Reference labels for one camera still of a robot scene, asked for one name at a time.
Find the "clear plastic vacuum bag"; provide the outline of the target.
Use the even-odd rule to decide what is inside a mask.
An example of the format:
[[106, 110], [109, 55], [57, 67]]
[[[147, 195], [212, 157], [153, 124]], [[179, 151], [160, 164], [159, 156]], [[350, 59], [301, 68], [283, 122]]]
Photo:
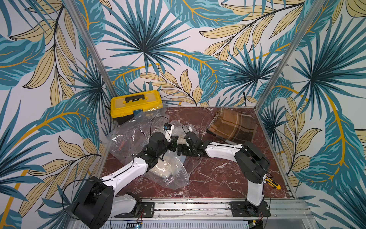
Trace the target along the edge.
[[183, 150], [188, 147], [184, 137], [192, 131], [164, 108], [138, 114], [111, 132], [108, 151], [123, 167], [103, 182], [116, 192], [140, 176], [173, 190], [188, 186], [193, 168], [184, 166]]

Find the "cream blue plaid blanket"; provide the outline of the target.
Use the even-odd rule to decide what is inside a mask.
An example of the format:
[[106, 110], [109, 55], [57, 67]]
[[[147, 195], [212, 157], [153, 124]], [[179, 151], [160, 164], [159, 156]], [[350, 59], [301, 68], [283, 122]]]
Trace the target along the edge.
[[177, 152], [169, 150], [165, 153], [163, 161], [159, 159], [150, 172], [163, 180], [170, 180], [179, 176], [185, 177], [187, 175], [186, 169]]

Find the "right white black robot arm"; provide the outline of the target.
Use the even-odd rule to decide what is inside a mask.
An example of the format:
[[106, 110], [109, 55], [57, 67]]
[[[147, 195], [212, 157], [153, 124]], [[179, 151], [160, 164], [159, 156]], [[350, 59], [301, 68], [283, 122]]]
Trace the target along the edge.
[[230, 145], [213, 141], [202, 141], [194, 132], [184, 137], [186, 143], [178, 144], [179, 156], [221, 158], [236, 162], [247, 179], [246, 201], [253, 207], [264, 202], [264, 183], [270, 167], [269, 159], [250, 141]]

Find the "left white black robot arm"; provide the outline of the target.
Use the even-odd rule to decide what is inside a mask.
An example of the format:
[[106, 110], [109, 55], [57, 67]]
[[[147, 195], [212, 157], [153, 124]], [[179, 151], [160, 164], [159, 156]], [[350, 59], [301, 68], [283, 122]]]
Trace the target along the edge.
[[141, 215], [143, 207], [139, 198], [132, 194], [115, 196], [134, 179], [155, 167], [167, 151], [175, 151], [178, 138], [177, 135], [154, 133], [126, 166], [102, 178], [93, 176], [85, 180], [71, 205], [71, 214], [90, 229], [101, 228], [111, 218]]

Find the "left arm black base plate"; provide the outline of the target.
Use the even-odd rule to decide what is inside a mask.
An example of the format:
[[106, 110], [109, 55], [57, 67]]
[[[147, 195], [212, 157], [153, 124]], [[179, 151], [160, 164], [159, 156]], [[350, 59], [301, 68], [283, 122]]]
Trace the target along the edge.
[[154, 202], [138, 202], [131, 211], [120, 213], [114, 216], [116, 219], [122, 218], [152, 218], [154, 215], [155, 203]]

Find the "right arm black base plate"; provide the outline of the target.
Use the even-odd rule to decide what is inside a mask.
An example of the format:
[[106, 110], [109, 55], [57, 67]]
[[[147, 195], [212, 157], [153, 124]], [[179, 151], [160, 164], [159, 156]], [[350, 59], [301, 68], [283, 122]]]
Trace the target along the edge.
[[233, 217], [269, 217], [271, 216], [269, 205], [262, 201], [259, 206], [246, 201], [232, 201], [229, 203], [229, 209]]

